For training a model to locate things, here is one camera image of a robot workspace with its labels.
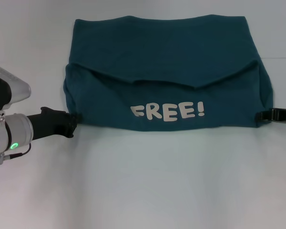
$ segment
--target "fabric bag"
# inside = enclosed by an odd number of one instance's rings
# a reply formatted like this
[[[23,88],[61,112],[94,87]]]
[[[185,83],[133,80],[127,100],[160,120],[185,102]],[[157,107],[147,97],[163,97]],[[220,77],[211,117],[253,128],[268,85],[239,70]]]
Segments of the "fabric bag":
[[[64,91],[83,124],[137,131],[259,127],[273,107],[245,17],[76,20]]]

